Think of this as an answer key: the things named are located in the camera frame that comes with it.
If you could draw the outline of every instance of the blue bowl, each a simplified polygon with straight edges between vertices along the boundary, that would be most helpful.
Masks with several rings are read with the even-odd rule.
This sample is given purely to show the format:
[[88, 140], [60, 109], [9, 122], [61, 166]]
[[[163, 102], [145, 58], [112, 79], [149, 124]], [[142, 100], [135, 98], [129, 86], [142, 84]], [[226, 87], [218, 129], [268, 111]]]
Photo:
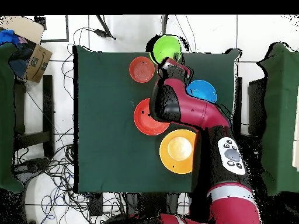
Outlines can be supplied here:
[[216, 103], [217, 101], [216, 90], [210, 83], [204, 80], [194, 80], [187, 86], [186, 91], [195, 98], [207, 100], [212, 103]]

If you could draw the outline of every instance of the yellow plate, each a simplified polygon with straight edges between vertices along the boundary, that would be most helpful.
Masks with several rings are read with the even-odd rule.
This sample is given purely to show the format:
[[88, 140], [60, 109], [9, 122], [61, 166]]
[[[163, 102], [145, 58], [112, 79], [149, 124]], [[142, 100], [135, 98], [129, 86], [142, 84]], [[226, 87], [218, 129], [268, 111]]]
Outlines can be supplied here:
[[195, 136], [194, 132], [187, 129], [177, 129], [162, 140], [159, 154], [168, 170], [177, 174], [192, 172]]

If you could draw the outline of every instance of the bowl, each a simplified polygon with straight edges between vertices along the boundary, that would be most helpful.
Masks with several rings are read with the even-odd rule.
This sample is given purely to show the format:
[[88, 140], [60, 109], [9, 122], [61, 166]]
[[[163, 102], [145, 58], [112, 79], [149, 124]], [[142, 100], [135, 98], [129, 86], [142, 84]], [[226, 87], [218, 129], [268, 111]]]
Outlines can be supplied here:
[[145, 83], [152, 79], [155, 67], [149, 58], [137, 57], [130, 64], [129, 73], [136, 82]]

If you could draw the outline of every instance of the orange plate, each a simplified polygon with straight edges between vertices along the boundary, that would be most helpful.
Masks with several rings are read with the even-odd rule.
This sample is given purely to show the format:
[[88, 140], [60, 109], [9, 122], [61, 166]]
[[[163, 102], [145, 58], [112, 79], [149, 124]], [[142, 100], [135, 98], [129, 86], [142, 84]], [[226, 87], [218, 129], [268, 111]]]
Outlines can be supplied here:
[[143, 134], [149, 136], [156, 136], [163, 133], [170, 125], [170, 123], [157, 122], [150, 113], [150, 98], [141, 101], [134, 111], [134, 122], [138, 130]]
[[137, 57], [129, 67], [129, 73], [136, 82], [144, 83], [152, 79], [155, 67], [149, 58]]
[[[195, 141], [196, 134], [192, 131], [188, 131], [187, 129], [177, 129], [176, 131], [170, 132], [161, 142], [160, 144], [160, 158], [164, 166], [177, 174], [186, 174], [192, 172], [192, 161], [193, 161], [193, 149], [194, 149], [194, 141]], [[168, 145], [169, 143], [177, 137], [186, 138], [191, 146], [192, 151], [190, 155], [185, 160], [177, 161], [176, 159], [172, 158], [169, 154]]]

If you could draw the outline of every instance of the table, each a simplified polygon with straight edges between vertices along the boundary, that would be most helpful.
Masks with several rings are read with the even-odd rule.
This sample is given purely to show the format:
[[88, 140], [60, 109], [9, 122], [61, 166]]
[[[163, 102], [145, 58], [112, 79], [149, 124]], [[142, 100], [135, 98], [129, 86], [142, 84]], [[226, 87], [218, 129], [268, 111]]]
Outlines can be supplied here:
[[[171, 124], [163, 134], [147, 136], [134, 124], [136, 105], [151, 96], [157, 75], [147, 83], [137, 83], [128, 68], [134, 58], [149, 58], [149, 53], [90, 52], [80, 46], [74, 47], [76, 51], [79, 192], [189, 192], [192, 174], [167, 170], [160, 160], [159, 146], [173, 130], [194, 130]], [[185, 65], [194, 69], [192, 80], [210, 82], [217, 91], [217, 103], [232, 111], [234, 61], [239, 51], [227, 53], [183, 56]]]

